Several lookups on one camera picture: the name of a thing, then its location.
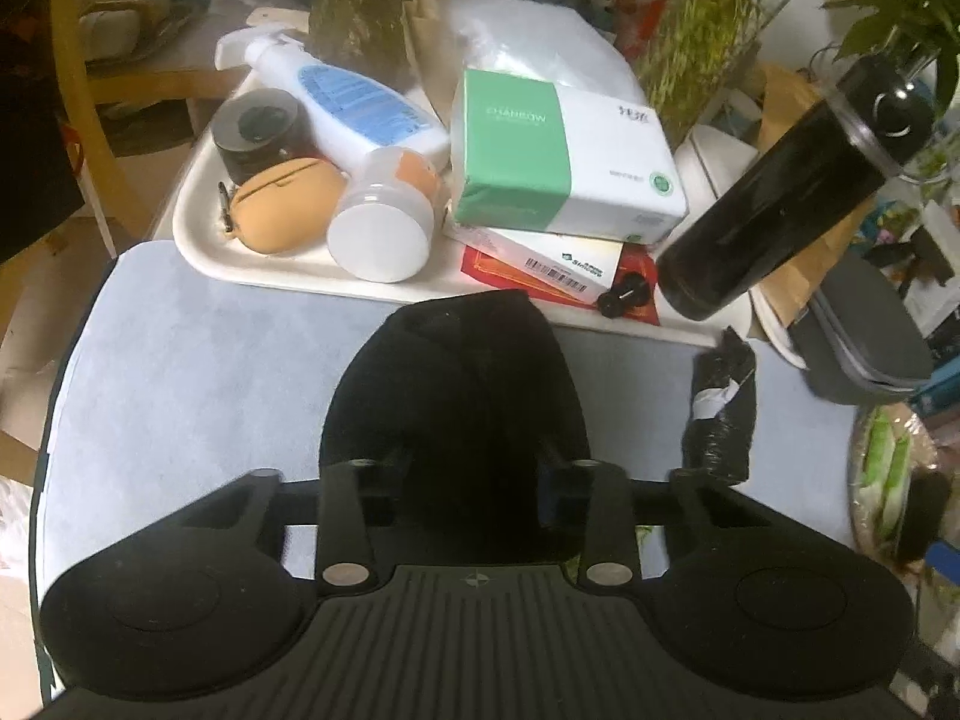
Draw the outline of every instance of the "barcode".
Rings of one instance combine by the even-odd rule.
[[[586,284],[581,284],[576,279],[570,278],[563,271],[558,271],[552,265],[546,263],[541,263],[539,260],[535,260],[533,257],[530,257],[527,260],[527,269],[528,271],[536,271],[542,276],[546,276],[551,281],[556,281],[558,284],[563,284],[565,287],[570,288],[571,290],[577,290],[578,293],[582,293],[583,290],[587,288]]]

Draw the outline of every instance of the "white jar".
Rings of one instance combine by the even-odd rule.
[[[326,231],[330,255],[365,281],[410,278],[429,259],[439,195],[440,177],[416,151],[372,151],[333,212]]]

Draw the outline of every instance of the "black thermos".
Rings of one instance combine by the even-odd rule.
[[[933,122],[888,60],[857,61],[661,255],[664,296],[688,319],[716,313],[897,175]]]

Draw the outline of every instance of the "bottle label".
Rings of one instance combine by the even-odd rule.
[[[433,202],[437,190],[440,189],[440,177],[434,172],[433,167],[413,151],[402,153],[394,177],[412,186],[430,202]]]
[[[412,105],[350,71],[307,65],[298,79],[314,103],[378,146],[395,146],[430,127]]]

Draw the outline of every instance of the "black tape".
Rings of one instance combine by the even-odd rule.
[[[750,344],[728,327],[717,348],[693,362],[690,402],[705,389],[740,387],[713,418],[694,419],[683,432],[683,466],[707,469],[729,485],[750,477],[750,447],[757,423],[757,356]]]

